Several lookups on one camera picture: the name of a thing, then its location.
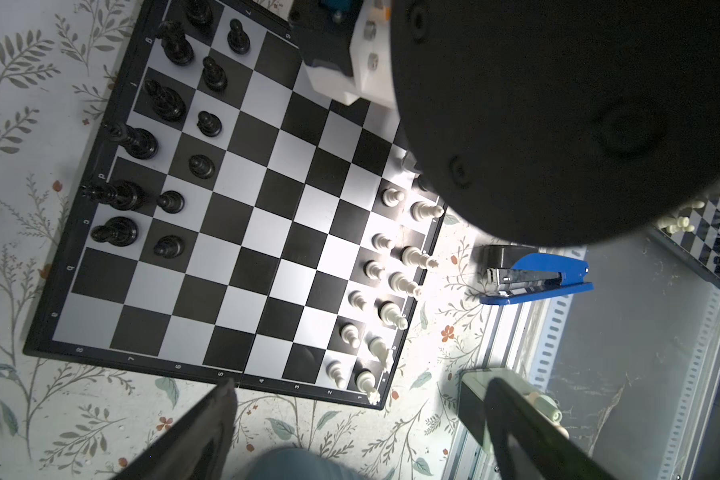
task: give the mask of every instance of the floral tablecloth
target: floral tablecloth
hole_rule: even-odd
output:
[[[211,388],[20,353],[138,9],[0,0],[0,478],[111,476]],[[383,410],[239,390],[226,469],[293,445],[370,478],[439,477],[457,424],[454,374],[477,359],[488,312],[465,273],[477,235],[448,213],[443,267],[424,284]]]

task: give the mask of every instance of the chessboard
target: chessboard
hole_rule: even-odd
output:
[[[444,207],[406,148],[259,5],[147,0],[24,352],[383,408]]]
[[[720,289],[720,186],[694,197],[704,203],[699,208],[684,206],[672,216],[687,216],[691,232],[679,230],[673,234],[652,226],[651,237],[670,249],[691,270]]]

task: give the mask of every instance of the small chessboard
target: small chessboard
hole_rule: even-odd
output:
[[[672,212],[689,217],[690,224],[695,228],[693,232],[680,231],[669,235],[652,226],[649,233],[697,275],[720,289],[720,273],[716,271],[715,263],[715,258],[720,256],[720,244],[716,244],[716,239],[720,238],[720,188],[710,190],[698,200],[706,202],[703,208],[683,208]]]
[[[363,266],[376,260],[388,274],[421,283],[424,272],[402,264],[400,247],[432,251],[442,222],[416,221],[410,207],[442,201],[401,168],[407,145],[396,112],[317,94],[283,20],[237,0],[211,4],[212,27],[201,30],[176,0],[144,3],[103,121],[148,130],[157,154],[135,159],[100,131],[83,183],[129,180],[149,201],[123,212],[74,199],[24,351],[204,382],[231,377],[245,388],[383,408],[406,332],[383,325],[378,308],[392,301],[410,317],[415,301],[368,278]],[[195,55],[189,65],[171,63],[154,39],[164,18],[184,25]],[[227,44],[233,18],[250,36],[243,56]],[[221,93],[201,79],[207,55],[226,72]],[[141,89],[148,78],[178,92],[184,118],[155,114]],[[219,136],[199,131],[201,110],[221,119]],[[194,154],[214,163],[211,178],[190,172]],[[389,187],[405,200],[385,206],[381,192]],[[167,190],[184,197],[181,212],[156,206]],[[90,238],[93,226],[114,216],[136,223],[135,243]],[[371,238],[379,233],[399,247],[377,251]],[[153,252],[166,235],[184,241],[176,258]],[[373,312],[349,305],[356,290],[374,302]],[[358,348],[338,334],[348,323],[364,340]],[[377,336],[394,351],[391,373],[368,350]],[[326,373],[336,360],[345,389]],[[362,370],[376,379],[376,406],[355,385]]]

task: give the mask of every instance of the green leaf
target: green leaf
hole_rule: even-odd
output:
[[[12,437],[16,436],[16,433],[19,431],[19,422],[16,420],[16,415],[14,415],[10,407],[5,405],[2,400],[0,400],[0,407],[3,409],[3,422],[5,422],[6,427],[8,427],[8,433]]]
[[[179,401],[179,386],[176,384],[176,380],[161,377],[155,380],[155,386],[158,389],[163,390],[168,395],[168,399],[170,400],[173,408],[176,408],[176,403]]]
[[[415,379],[415,381],[413,382],[413,385],[411,385],[411,390],[419,388],[426,382],[429,382],[431,379],[432,379],[432,374],[429,371],[424,372],[423,374],[418,376],[417,379]]]
[[[277,418],[267,418],[267,420],[269,420],[269,423],[272,425],[272,430],[275,432],[275,435],[280,437],[281,440],[288,440],[296,434],[293,427],[283,420],[278,420]]]
[[[29,88],[26,83],[21,82],[13,77],[8,77],[8,80],[10,80],[12,84],[16,85],[19,88]]]
[[[418,315],[418,321],[422,324],[422,330],[426,330],[429,326],[429,320],[427,320],[427,313],[424,311],[424,306],[426,303],[422,304],[422,309],[419,311]]]
[[[443,218],[443,223],[446,225],[456,225],[458,223],[458,217],[451,214],[446,214]]]
[[[317,422],[317,430],[324,427],[328,420],[338,415],[338,410],[331,410],[330,412],[326,412]]]
[[[416,458],[416,461],[413,462],[413,470],[416,472],[419,472],[424,475],[432,476],[432,472],[429,471],[429,464],[427,464],[427,461],[424,460],[422,457]]]
[[[8,55],[13,58],[16,51],[14,50],[14,44],[10,43],[10,38],[8,38],[8,35],[5,35],[5,38],[3,38],[3,42],[5,42],[5,51],[8,52]]]

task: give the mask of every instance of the chessboard border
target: chessboard border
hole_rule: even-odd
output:
[[[662,230],[659,230],[655,226],[649,226],[646,228],[646,234],[656,240],[659,245],[668,249],[677,257],[678,260],[690,268],[694,274],[701,277],[702,280],[710,282],[720,289],[720,277],[709,271],[706,268],[706,265],[699,262],[699,259],[686,252],[680,245],[676,244],[669,235],[665,234]]]
[[[146,71],[147,59],[153,47],[152,36],[144,35],[149,25],[157,25],[163,20],[168,12],[170,2],[176,0],[146,0],[142,5],[132,38],[126,47],[123,67],[121,68],[110,98],[117,98],[118,101],[107,102],[102,116],[101,123],[115,119],[126,118],[133,108],[134,101],[138,95],[138,87]],[[212,0],[221,2],[240,13],[247,14],[255,22],[258,22],[271,32],[278,34],[285,40],[292,42],[290,29],[285,20],[266,10],[250,0]],[[117,145],[106,139],[101,127],[96,133],[95,140],[88,156],[80,184],[86,184],[93,178],[106,179],[109,177],[112,165],[116,159]],[[330,390],[309,383],[281,379],[262,379],[257,376],[250,376],[245,373],[220,370],[213,367],[196,366],[191,364],[177,364],[169,360],[158,359],[151,356],[144,356],[135,353],[120,352],[117,350],[97,349],[88,346],[78,346],[70,343],[56,342],[53,334],[58,324],[60,312],[70,292],[71,283],[74,281],[77,265],[85,248],[85,242],[90,229],[90,220],[96,212],[96,204],[84,200],[81,195],[72,197],[72,205],[67,223],[53,262],[51,263],[48,280],[45,283],[43,293],[40,296],[38,307],[33,315],[24,343],[23,353],[28,356],[39,356],[53,360],[81,362],[88,365],[101,366],[105,368],[117,368],[131,372],[140,372],[157,376],[169,376],[177,379],[191,381],[218,383],[230,377],[237,382],[237,386],[255,389],[263,392],[288,394],[298,389],[298,396],[315,400],[336,402],[365,408],[384,409],[387,397],[392,390],[391,379],[397,370],[400,352],[405,344],[408,329],[399,330],[395,336],[394,345],[400,346],[396,353],[392,371],[382,377],[387,385],[379,389],[382,399],[379,404],[369,405],[364,395],[351,390]],[[438,204],[443,208],[447,206],[441,199]],[[427,252],[434,250],[435,242],[440,233],[444,216],[432,225],[425,237],[422,249]],[[424,282],[426,270],[418,269],[413,280],[417,283]],[[417,302],[409,297],[403,307],[403,313],[410,319],[415,312]]]

